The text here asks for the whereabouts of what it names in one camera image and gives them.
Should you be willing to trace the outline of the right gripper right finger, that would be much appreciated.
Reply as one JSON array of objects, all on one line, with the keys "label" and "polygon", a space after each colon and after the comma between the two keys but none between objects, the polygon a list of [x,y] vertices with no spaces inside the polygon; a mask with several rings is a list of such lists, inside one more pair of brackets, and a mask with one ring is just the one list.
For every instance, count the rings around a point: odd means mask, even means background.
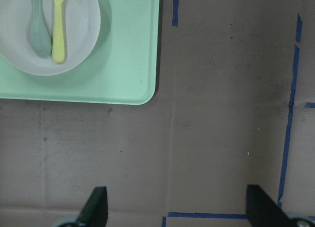
[{"label": "right gripper right finger", "polygon": [[246,216],[252,227],[297,227],[259,185],[247,185]]}]

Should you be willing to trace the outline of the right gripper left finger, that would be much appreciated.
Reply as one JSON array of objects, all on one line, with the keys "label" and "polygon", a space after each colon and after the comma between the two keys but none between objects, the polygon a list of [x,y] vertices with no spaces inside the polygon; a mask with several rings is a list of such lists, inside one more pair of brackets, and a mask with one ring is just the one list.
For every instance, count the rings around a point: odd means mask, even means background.
[{"label": "right gripper left finger", "polygon": [[108,221],[107,188],[95,187],[75,220],[76,227],[105,227]]}]

